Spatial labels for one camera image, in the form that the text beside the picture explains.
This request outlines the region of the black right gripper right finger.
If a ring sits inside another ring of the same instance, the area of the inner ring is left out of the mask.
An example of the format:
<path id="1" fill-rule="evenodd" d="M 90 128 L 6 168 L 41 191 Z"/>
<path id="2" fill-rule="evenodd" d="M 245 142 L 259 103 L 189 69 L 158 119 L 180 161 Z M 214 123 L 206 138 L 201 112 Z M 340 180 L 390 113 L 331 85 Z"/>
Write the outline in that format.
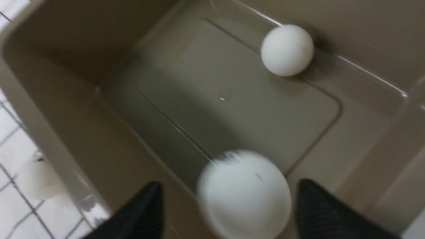
<path id="1" fill-rule="evenodd" d="M 311 179 L 298 183 L 296 227 L 301 239 L 398 239 Z"/>

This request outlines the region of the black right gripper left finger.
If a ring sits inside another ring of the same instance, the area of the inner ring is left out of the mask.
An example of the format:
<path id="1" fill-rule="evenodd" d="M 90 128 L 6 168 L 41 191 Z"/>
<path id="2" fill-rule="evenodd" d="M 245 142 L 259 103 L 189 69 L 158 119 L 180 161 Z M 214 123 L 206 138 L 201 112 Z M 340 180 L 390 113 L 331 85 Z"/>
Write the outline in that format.
<path id="1" fill-rule="evenodd" d="M 163 184 L 151 181 L 84 239 L 162 239 L 165 231 Z"/>

